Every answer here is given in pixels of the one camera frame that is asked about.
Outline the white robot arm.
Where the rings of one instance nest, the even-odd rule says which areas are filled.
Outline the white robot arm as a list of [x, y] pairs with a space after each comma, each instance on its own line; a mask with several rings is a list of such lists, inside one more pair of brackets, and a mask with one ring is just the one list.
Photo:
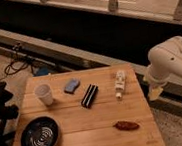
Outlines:
[[182, 36], [173, 36], [152, 47], [148, 61], [144, 81], [149, 85], [148, 99], [154, 101], [163, 92], [170, 74], [182, 78]]

